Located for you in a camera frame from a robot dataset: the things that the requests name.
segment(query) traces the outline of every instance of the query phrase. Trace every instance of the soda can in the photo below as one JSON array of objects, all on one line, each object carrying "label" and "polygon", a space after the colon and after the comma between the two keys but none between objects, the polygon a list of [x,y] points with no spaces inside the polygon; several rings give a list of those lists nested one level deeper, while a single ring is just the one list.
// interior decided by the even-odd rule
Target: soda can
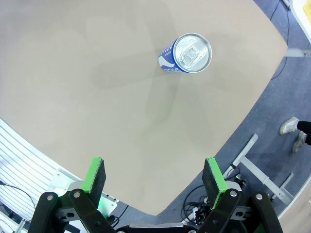
[{"label": "soda can", "polygon": [[159,56],[162,69],[170,73],[198,73],[212,59],[212,48],[201,35],[187,33],[173,41]]}]

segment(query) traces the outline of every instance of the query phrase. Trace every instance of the black pants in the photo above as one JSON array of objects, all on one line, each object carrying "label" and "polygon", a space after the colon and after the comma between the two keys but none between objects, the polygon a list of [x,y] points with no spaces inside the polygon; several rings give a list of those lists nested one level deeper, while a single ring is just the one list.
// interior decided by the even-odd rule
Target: black pants
[{"label": "black pants", "polygon": [[306,143],[311,146],[311,122],[300,121],[297,124],[297,129],[301,130],[307,135]]}]

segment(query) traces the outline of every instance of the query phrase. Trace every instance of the person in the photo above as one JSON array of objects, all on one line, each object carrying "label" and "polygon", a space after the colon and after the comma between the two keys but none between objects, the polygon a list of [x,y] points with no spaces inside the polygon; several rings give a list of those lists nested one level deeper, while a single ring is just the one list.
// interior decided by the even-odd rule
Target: person
[{"label": "person", "polygon": [[298,138],[293,145],[293,153],[297,153],[305,144],[311,146],[311,122],[301,121],[295,116],[285,121],[280,128],[280,135],[300,130]]}]

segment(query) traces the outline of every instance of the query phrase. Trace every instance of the shoe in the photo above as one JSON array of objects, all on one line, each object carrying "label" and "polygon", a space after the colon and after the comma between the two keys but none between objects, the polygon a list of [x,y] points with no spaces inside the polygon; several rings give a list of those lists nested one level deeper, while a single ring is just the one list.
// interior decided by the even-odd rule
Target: shoe
[{"label": "shoe", "polygon": [[296,117],[292,117],[291,119],[285,121],[280,128],[280,135],[284,135],[289,132],[294,132],[297,130],[297,124],[299,120]]},{"label": "shoe", "polygon": [[302,131],[299,132],[297,141],[293,145],[293,153],[297,153],[305,144],[306,134]]}]

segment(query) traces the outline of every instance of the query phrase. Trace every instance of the gray carpet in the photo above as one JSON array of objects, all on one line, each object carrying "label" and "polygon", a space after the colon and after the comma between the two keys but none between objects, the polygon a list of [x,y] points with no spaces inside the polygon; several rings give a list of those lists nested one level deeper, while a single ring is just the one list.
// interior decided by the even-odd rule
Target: gray carpet
[{"label": "gray carpet", "polygon": [[[278,1],[256,0],[256,4],[262,11],[271,17]],[[291,12],[288,13],[290,31],[288,45],[290,48],[308,48],[309,41],[302,32]],[[288,21],[287,10],[282,3],[279,4],[272,20],[281,35],[287,40]],[[284,66],[285,59],[281,62],[275,75]],[[257,165],[270,179],[277,185],[281,185],[287,176],[293,172],[294,177],[286,186],[286,189],[295,195],[302,184],[310,175],[311,167],[311,147],[307,145],[297,154],[292,154],[292,146],[298,132],[285,136],[278,134],[281,124],[292,116],[301,120],[311,121],[308,108],[309,93],[311,90],[311,59],[310,58],[288,58],[282,73],[271,80],[263,94],[250,111],[248,116],[217,153],[216,160],[222,171],[232,163],[242,148],[248,142],[253,133],[257,133],[259,139],[247,155],[254,164]],[[246,192],[269,190],[257,180],[248,170],[239,165],[241,173],[247,176],[250,185]],[[185,196],[195,187],[203,184],[202,174],[189,184],[189,186],[158,216],[147,215],[137,209],[129,207],[120,219],[117,227],[129,223],[165,223],[178,222],[181,220],[180,211]],[[198,201],[204,195],[204,188],[199,188],[192,193],[190,200]],[[285,205],[276,198],[273,203],[277,213],[280,213]],[[126,207],[124,203],[119,203],[118,208],[113,212],[118,216]]]}]

